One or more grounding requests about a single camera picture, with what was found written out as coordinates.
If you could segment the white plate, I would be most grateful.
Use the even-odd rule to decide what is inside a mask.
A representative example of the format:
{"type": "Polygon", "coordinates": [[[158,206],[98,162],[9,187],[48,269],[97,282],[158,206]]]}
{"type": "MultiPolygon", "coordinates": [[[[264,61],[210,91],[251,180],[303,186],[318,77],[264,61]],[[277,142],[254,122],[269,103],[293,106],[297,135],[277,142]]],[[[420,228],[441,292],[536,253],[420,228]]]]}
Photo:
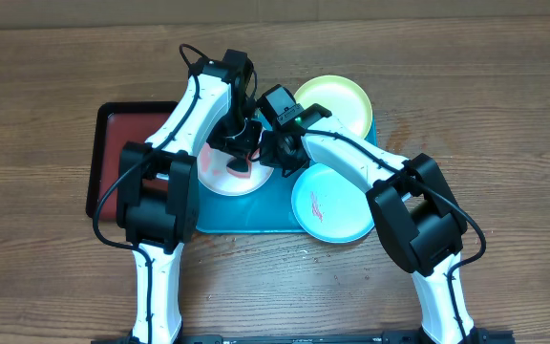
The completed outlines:
{"type": "Polygon", "coordinates": [[[202,185],[223,196],[242,196],[262,187],[273,172],[272,167],[256,162],[249,179],[236,178],[226,171],[226,164],[233,158],[206,143],[198,156],[198,176],[202,185]]]}

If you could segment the light blue plate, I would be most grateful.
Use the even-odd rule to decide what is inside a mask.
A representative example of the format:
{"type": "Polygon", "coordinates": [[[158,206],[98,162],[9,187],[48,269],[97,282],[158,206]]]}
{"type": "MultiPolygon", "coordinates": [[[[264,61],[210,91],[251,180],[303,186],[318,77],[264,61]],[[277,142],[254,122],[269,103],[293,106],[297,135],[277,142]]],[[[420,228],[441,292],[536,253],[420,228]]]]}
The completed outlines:
{"type": "Polygon", "coordinates": [[[365,194],[320,163],[300,175],[292,189],[291,205],[302,229],[326,243],[351,243],[374,228],[365,194]]]}

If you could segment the yellow plate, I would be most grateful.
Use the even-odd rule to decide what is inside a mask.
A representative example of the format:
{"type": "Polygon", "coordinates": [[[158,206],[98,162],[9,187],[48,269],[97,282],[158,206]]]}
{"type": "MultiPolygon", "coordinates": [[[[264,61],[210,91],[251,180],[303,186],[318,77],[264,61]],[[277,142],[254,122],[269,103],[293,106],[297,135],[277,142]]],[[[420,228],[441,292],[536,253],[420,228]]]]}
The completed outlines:
{"type": "Polygon", "coordinates": [[[354,81],[338,75],[314,77],[294,94],[305,108],[318,103],[331,111],[352,133],[365,139],[373,122],[370,99],[354,81]]]}

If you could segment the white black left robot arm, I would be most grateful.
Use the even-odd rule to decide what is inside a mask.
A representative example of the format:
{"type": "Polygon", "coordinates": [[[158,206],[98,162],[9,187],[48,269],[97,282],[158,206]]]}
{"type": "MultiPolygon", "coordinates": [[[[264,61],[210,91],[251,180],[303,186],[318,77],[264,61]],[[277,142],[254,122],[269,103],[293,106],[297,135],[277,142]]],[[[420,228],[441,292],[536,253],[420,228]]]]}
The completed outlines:
{"type": "Polygon", "coordinates": [[[137,264],[137,318],[132,343],[174,343],[182,327],[180,258],[200,213],[198,154],[205,144],[246,160],[262,125],[252,119],[246,90],[255,75],[246,53],[227,50],[188,66],[183,97],[143,143],[127,142],[119,157],[116,222],[137,264]]]}

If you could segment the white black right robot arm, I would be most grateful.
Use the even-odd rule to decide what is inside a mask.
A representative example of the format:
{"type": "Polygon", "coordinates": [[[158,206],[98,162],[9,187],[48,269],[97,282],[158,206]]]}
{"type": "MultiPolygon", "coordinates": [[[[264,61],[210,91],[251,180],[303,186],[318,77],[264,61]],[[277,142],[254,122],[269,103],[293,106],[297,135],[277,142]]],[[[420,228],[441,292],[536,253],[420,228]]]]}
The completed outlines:
{"type": "Polygon", "coordinates": [[[458,205],[435,160],[425,154],[409,160],[381,150],[318,104],[262,105],[260,111],[271,126],[260,162],[295,171],[314,161],[363,191],[384,250],[412,275],[424,339],[471,342],[476,330],[459,270],[481,256],[461,256],[463,234],[478,225],[458,205]]]}

